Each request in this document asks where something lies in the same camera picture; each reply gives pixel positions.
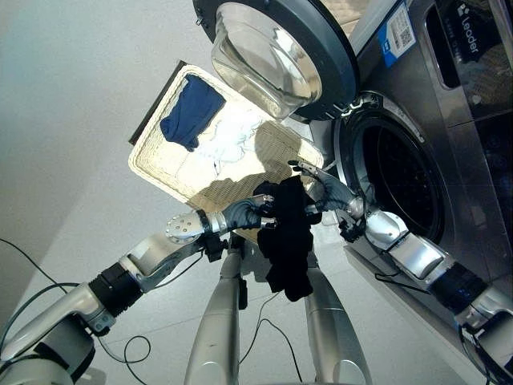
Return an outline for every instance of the wicker basket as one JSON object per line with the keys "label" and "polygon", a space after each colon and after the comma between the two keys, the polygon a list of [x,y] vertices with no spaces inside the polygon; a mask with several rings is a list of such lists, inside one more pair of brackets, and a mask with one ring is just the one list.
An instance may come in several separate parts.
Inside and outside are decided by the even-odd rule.
{"label": "wicker basket", "polygon": [[[226,103],[206,130],[198,136],[201,144],[209,141],[215,124],[223,114],[241,108],[261,116],[262,124],[249,141],[254,151],[244,153],[236,163],[214,165],[197,152],[188,152],[176,143],[167,142],[160,131],[160,121],[175,106],[187,80],[186,75],[202,78],[219,92]],[[307,140],[280,125],[260,108],[232,88],[198,67],[183,67],[147,122],[131,152],[128,164],[133,172],[161,188],[178,201],[207,213],[220,211],[233,201],[250,197],[254,188],[268,180],[280,182],[292,176],[288,160],[304,160],[322,166],[322,154]],[[255,232],[243,232],[256,239]]]}

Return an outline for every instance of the wire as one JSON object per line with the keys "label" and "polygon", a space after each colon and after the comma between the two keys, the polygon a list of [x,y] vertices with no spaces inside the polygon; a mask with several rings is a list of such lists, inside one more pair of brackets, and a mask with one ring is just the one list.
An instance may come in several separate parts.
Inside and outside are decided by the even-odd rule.
{"label": "wire", "polygon": [[117,361],[118,363],[141,363],[143,362],[145,359],[148,358],[148,356],[150,355],[150,352],[151,352],[151,343],[148,341],[148,339],[146,337],[144,337],[143,335],[135,335],[133,338],[142,338],[146,341],[146,343],[148,344],[148,349],[147,349],[147,353],[144,357],[142,357],[141,359],[135,359],[135,360],[132,360],[132,361],[127,361],[126,359],[122,359],[121,357],[119,357],[118,355],[116,355],[115,353],[113,353],[111,351],[111,348],[105,344],[105,342],[102,340],[101,337],[98,337],[98,341],[99,341],[99,344],[102,346],[102,348],[105,350],[105,353],[107,353],[107,355],[109,357],[111,357],[112,359],[114,359],[115,361]]}
{"label": "wire", "polygon": [[289,337],[287,337],[287,334],[285,334],[285,332],[282,329],[280,329],[278,326],[274,325],[268,318],[262,318],[262,320],[260,321],[260,324],[262,324],[263,321],[268,322],[269,325],[271,325],[276,330],[278,330],[281,333],[281,335],[283,335],[283,338],[285,338],[285,341],[287,341],[287,343],[289,344],[290,353],[292,353],[292,360],[294,361],[294,366],[296,367],[297,377],[299,378],[299,382],[302,383],[303,378],[301,377],[301,373],[299,372],[299,367],[297,366],[296,355],[294,354],[294,349],[292,348],[292,344],[289,341]]}
{"label": "wire", "polygon": [[131,375],[134,376],[134,378],[139,381],[140,383],[142,383],[143,385],[147,385],[130,367],[130,361],[128,361],[127,359],[127,349],[128,349],[128,345],[130,345],[130,342],[134,341],[136,338],[142,338],[143,340],[146,341],[147,343],[147,354],[146,354],[146,357],[144,357],[144,359],[146,359],[149,355],[150,355],[150,352],[151,352],[151,344],[150,344],[150,341],[142,336],[142,335],[136,335],[135,337],[132,337],[130,338],[127,343],[125,344],[125,347],[123,349],[123,358],[124,358],[124,361],[125,361],[125,365],[127,365],[127,368],[128,370],[130,371]]}
{"label": "wire", "polygon": [[276,298],[278,294],[279,293],[274,294],[270,299],[268,299],[268,300],[264,301],[264,303],[262,303],[262,306],[260,307],[260,312],[258,313],[258,321],[256,321],[256,329],[255,329],[255,333],[253,334],[253,339],[252,339],[251,343],[249,344],[248,351],[246,351],[246,354],[244,355],[244,357],[242,357],[242,359],[239,361],[239,365],[241,365],[243,363],[243,361],[246,359],[246,357],[248,357],[249,352],[251,351],[251,349],[253,348],[253,345],[255,344],[255,341],[257,340],[258,330],[260,329],[262,322],[266,321],[270,326],[272,326],[273,328],[278,330],[281,333],[281,335],[283,335],[283,337],[285,338],[285,341],[289,344],[290,352],[292,353],[292,359],[294,361],[294,366],[296,367],[297,377],[299,378],[300,382],[303,382],[303,378],[301,377],[301,373],[299,372],[299,366],[297,365],[296,355],[294,354],[294,349],[292,348],[292,344],[290,343],[290,340],[287,337],[287,334],[285,334],[285,332],[282,329],[280,329],[278,326],[273,324],[268,318],[261,318],[262,311],[264,310],[265,305],[267,305],[274,298]]}
{"label": "wire", "polygon": [[[256,331],[255,331],[255,337],[253,339],[253,342],[252,342],[252,345],[253,343],[255,342],[255,339],[257,339],[257,335],[258,335],[258,331],[260,330],[260,327],[262,326],[262,323],[263,322],[267,322],[270,326],[272,326],[274,329],[278,330],[281,335],[283,336],[283,338],[285,338],[285,341],[287,342],[287,344],[289,345],[289,349],[290,349],[290,353],[292,353],[292,360],[294,361],[294,366],[296,367],[296,373],[297,373],[297,377],[299,378],[299,382],[302,383],[303,382],[303,378],[301,377],[301,373],[299,372],[299,366],[297,365],[297,359],[296,359],[296,355],[294,353],[294,349],[292,348],[292,343],[290,343],[290,340],[289,340],[289,337],[287,337],[287,334],[285,334],[285,332],[280,329],[278,326],[276,326],[275,324],[273,324],[271,322],[270,319],[268,318],[262,318],[259,322],[258,322],[258,326],[256,327]],[[242,361],[248,356],[249,352],[251,351],[251,348],[252,348],[252,345],[250,346],[248,352],[246,353],[245,357],[240,361],[239,364],[242,363]]]}
{"label": "wire", "polygon": [[415,290],[415,291],[418,291],[420,293],[424,293],[424,294],[429,294],[430,295],[430,293],[428,291],[419,289],[418,287],[410,286],[410,285],[407,285],[406,283],[392,281],[390,279],[383,279],[383,278],[387,278],[387,277],[395,277],[395,276],[399,275],[399,273],[400,273],[400,271],[398,271],[397,273],[394,273],[394,274],[374,273],[374,278],[376,278],[376,280],[380,281],[380,282],[391,283],[393,285],[397,285],[397,286],[401,286],[401,287],[406,287],[407,289]]}
{"label": "wire", "polygon": [[[48,278],[50,281],[52,281],[55,285],[58,285],[57,281],[55,281],[52,277],[50,277],[41,267],[39,267],[39,265],[37,263],[34,262],[34,260],[29,257],[29,254],[25,253],[23,250],[21,250],[19,247],[17,247],[14,243],[12,242],[9,242],[3,238],[0,238],[0,241],[14,247],[17,251],[19,251],[21,254],[23,254],[23,256],[28,259],[30,261],[30,263],[32,265],[34,265],[34,267],[39,270],[39,272],[44,275],[46,278]],[[60,288],[64,293],[67,293],[67,291],[64,290],[64,288]]]}
{"label": "wire", "polygon": [[191,269],[196,263],[198,263],[200,261],[200,259],[203,258],[203,250],[201,250],[201,255],[198,259],[196,259],[191,265],[187,266],[184,271],[182,271],[181,273],[177,274],[175,277],[171,278],[169,281],[163,283],[163,284],[160,284],[160,285],[157,285],[153,288],[153,290],[155,289],[160,289],[161,287],[164,287],[164,286],[167,286],[169,285],[170,283],[176,281],[176,279],[178,279],[179,277],[181,277],[182,275],[184,275],[185,273],[187,273],[187,271],[189,269]]}
{"label": "wire", "polygon": [[488,368],[485,366],[485,369],[483,370],[480,367],[480,365],[478,365],[478,363],[475,361],[474,357],[472,357],[471,353],[468,351],[467,343],[465,342],[465,337],[463,337],[463,328],[461,325],[458,325],[458,336],[467,358],[471,361],[471,363],[475,366],[479,373],[481,373],[484,376],[484,378],[487,379],[486,385],[490,383],[498,385],[498,383],[490,377],[490,372],[488,371]]}
{"label": "wire", "polygon": [[78,286],[78,283],[75,282],[64,282],[64,283],[56,283],[54,285],[49,285],[45,287],[44,289],[41,289],[36,294],[34,294],[32,297],[30,297],[16,312],[13,314],[11,318],[9,318],[9,321],[7,321],[6,325],[3,327],[2,331],[2,337],[0,338],[0,351],[2,351],[3,344],[6,341],[7,333],[9,332],[9,329],[13,326],[14,321],[19,317],[19,315],[36,299],[41,297],[43,294],[45,294],[47,291],[55,289],[56,287],[76,287]]}
{"label": "wire", "polygon": [[271,302],[274,298],[276,298],[278,296],[278,294],[279,293],[274,294],[270,299],[268,299],[267,301],[262,303],[262,306],[260,307],[260,312],[258,313],[258,319],[256,321],[256,327],[255,327],[255,333],[253,334],[253,340],[249,344],[249,348],[246,351],[246,354],[239,361],[239,365],[241,365],[242,362],[246,359],[246,357],[248,357],[248,354],[251,351],[251,349],[253,348],[253,344],[255,343],[255,340],[257,339],[258,328],[260,327],[260,320],[262,318],[262,310],[264,309],[264,306],[267,305],[269,302]]}

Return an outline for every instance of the washing machine door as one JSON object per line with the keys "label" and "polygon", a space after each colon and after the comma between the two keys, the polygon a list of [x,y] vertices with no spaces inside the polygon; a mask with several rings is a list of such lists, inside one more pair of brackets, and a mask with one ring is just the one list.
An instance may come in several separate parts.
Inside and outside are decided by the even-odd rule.
{"label": "washing machine door", "polygon": [[193,3],[219,76],[271,116],[331,120],[355,99],[355,54],[321,0]]}

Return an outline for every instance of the brand logo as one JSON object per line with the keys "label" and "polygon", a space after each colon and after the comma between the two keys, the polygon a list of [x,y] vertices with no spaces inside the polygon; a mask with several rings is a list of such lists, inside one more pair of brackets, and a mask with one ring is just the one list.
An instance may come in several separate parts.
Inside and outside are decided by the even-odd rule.
{"label": "brand logo", "polygon": [[468,15],[469,12],[470,9],[466,4],[462,4],[458,7],[458,15],[462,19],[463,33],[467,38],[468,47],[471,50],[471,52],[479,52],[478,39],[475,38],[474,31],[472,30],[472,25],[469,22],[471,18]]}

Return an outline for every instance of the label sticker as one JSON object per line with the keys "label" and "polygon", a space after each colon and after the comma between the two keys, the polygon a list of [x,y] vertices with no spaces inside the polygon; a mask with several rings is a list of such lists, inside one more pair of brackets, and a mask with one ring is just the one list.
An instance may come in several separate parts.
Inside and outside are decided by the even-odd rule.
{"label": "label sticker", "polygon": [[378,31],[385,64],[390,67],[416,42],[406,4],[402,3]]}

